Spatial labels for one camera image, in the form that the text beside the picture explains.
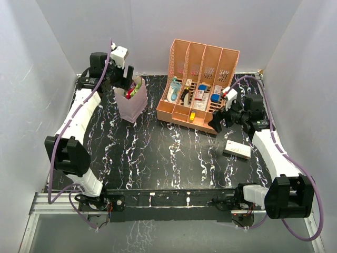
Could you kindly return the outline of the green candy packet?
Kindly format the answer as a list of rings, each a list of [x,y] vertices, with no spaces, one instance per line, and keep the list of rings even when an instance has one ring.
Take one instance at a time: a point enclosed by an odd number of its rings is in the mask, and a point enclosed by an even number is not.
[[[133,88],[134,88],[134,90],[135,90],[136,93],[138,92],[138,90],[140,89],[141,86],[142,86],[141,82],[134,83]]]

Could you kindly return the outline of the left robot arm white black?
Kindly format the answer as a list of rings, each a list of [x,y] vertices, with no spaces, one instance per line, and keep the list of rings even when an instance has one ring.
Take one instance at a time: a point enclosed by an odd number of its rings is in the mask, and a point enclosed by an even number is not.
[[[84,134],[103,93],[112,87],[128,90],[134,68],[125,67],[128,50],[117,47],[110,53],[94,52],[89,67],[78,77],[74,102],[62,126],[44,142],[51,168],[49,176],[59,171],[77,188],[75,200],[97,210],[108,206],[103,184],[90,168],[91,156],[83,147]]]

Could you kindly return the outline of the pink candy packet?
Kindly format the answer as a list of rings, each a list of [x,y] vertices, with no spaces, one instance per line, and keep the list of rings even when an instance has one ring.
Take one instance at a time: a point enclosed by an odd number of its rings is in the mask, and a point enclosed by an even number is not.
[[[135,95],[135,93],[136,92],[135,92],[134,88],[132,88],[132,89],[127,91],[127,93],[125,95],[125,98],[129,100],[130,98],[132,98]]]

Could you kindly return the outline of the pale pink paper bag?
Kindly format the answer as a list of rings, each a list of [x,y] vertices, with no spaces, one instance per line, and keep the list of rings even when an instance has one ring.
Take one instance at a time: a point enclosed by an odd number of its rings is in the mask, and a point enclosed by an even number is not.
[[[141,76],[137,76],[133,80],[134,83],[141,82],[142,86],[138,92],[129,100],[125,98],[127,91],[125,92],[121,88],[115,88],[115,101],[117,102],[117,108],[122,119],[134,123],[138,116],[147,106],[147,89],[145,80]]]

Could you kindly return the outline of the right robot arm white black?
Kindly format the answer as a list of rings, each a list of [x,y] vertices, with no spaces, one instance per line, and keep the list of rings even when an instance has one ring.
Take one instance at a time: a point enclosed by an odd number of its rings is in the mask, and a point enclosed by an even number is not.
[[[256,183],[240,183],[232,202],[241,209],[252,204],[260,206],[271,219],[308,217],[314,197],[313,185],[309,177],[284,157],[280,145],[275,143],[271,135],[273,127],[266,119],[263,96],[247,95],[243,104],[236,95],[229,93],[224,99],[225,105],[213,112],[208,125],[216,132],[222,130],[222,120],[227,127],[240,125],[260,152],[272,180],[268,188]]]

